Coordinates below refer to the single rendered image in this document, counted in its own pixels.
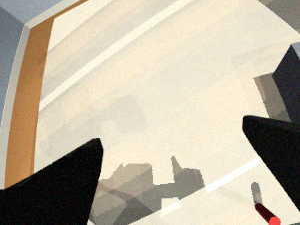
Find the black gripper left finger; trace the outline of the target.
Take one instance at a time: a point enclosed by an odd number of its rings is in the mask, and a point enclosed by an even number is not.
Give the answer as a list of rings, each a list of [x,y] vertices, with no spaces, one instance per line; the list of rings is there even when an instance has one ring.
[[[88,225],[104,158],[101,139],[86,141],[7,189],[0,225]]]

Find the dark red peg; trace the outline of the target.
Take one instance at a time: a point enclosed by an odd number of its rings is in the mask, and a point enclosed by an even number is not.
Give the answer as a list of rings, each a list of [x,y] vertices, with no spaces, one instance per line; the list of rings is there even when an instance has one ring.
[[[275,216],[275,214],[272,214],[272,212],[269,212],[269,209],[265,208],[262,204],[256,204],[255,210],[258,210],[258,213],[260,216],[262,216],[267,222],[268,225],[280,225],[280,220]]]

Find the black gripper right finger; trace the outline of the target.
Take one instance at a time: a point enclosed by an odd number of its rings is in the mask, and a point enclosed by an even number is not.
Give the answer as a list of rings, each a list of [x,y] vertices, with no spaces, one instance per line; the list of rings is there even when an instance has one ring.
[[[242,131],[300,212],[300,124],[246,115]]]

